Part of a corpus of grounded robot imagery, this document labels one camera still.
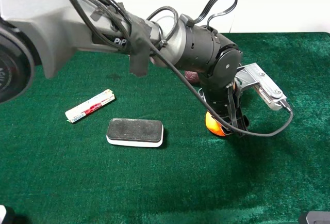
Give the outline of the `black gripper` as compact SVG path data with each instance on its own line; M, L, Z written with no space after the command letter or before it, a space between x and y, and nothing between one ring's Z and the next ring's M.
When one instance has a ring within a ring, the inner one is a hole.
M225 121L233 121L233 126L248 131L248 118L240 107L240 91L236 90L235 80L222 81L222 78L199 74L199 80L206 103ZM232 130L224 127L211 115L211 132L215 135L231 135Z

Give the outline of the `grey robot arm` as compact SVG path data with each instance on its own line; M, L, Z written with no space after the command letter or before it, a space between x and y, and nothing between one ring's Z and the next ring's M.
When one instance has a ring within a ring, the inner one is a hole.
M77 51L128 55L129 71L145 76L148 61L174 73L196 72L209 114L225 134L247 134L240 107L242 89L236 78L242 52L210 25L209 0L192 19L171 7L169 31L152 20L128 12L115 0L1 0L1 102L28 89L35 67L53 77Z

